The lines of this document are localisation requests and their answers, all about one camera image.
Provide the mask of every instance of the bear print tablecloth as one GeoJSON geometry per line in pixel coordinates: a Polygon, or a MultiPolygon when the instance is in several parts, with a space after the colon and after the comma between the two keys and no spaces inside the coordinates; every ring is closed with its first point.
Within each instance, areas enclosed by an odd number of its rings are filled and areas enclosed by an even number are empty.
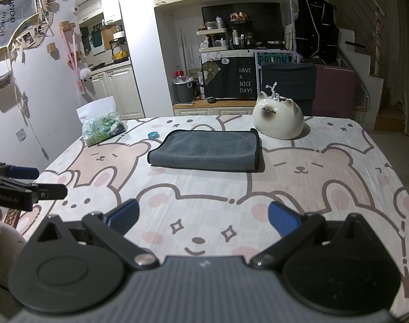
{"type": "Polygon", "coordinates": [[[409,312],[409,196],[369,135],[348,119],[309,117],[302,135],[281,141],[260,134],[263,173],[229,173],[152,167],[147,153],[169,132],[249,130],[249,115],[186,116],[126,121],[127,131],[93,147],[78,139],[38,178],[63,183],[65,200],[41,201],[23,213],[17,229],[26,239],[41,220],[64,221],[103,213],[136,198],[139,221],[125,235],[163,261],[166,255],[244,255],[280,239],[268,207],[277,200],[328,220],[361,213],[397,263],[402,285],[392,312],[409,312]],[[158,131],[157,140],[148,133],[158,131]]]}

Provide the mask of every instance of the gray towel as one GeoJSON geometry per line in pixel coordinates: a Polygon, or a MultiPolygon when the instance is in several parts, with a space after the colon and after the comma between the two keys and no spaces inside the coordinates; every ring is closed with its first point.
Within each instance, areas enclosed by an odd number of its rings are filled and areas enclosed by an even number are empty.
{"type": "Polygon", "coordinates": [[[250,131],[170,132],[148,153],[154,166],[212,171],[255,171],[259,166],[260,138],[250,131]]]}

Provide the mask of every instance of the hanging clothes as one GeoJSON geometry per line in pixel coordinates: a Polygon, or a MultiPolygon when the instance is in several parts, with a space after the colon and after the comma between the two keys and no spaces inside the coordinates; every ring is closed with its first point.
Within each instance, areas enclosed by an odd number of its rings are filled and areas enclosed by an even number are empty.
{"type": "Polygon", "coordinates": [[[298,0],[294,22],[296,51],[306,60],[319,56],[324,64],[336,61],[339,29],[334,24],[333,5],[325,0],[298,0]]]}

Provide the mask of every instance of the kitchen counter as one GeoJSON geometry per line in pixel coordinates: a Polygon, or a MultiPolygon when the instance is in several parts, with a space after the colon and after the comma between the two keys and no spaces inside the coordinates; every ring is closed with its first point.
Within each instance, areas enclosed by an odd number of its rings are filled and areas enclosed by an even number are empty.
{"type": "Polygon", "coordinates": [[[117,63],[117,64],[111,63],[111,64],[108,64],[108,65],[105,65],[103,68],[97,69],[95,71],[91,71],[91,76],[102,73],[104,71],[111,71],[112,69],[120,68],[120,67],[126,66],[126,65],[131,66],[130,60],[127,60],[127,61],[122,62],[122,63],[117,63]]]}
{"type": "Polygon", "coordinates": [[[208,103],[206,99],[198,99],[193,105],[176,104],[173,109],[196,109],[196,108],[221,108],[221,107],[254,107],[255,100],[221,99],[215,103],[208,103]]]}

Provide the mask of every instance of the ceramic cat figurine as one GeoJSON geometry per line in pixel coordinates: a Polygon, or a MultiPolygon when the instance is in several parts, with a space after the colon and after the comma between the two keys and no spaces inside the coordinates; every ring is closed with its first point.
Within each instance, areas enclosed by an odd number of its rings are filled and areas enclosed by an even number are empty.
{"type": "Polygon", "coordinates": [[[276,93],[275,83],[272,95],[265,92],[258,94],[257,103],[252,112],[254,126],[262,134],[277,139],[293,139],[303,130],[303,113],[299,106],[292,100],[276,93]]]}

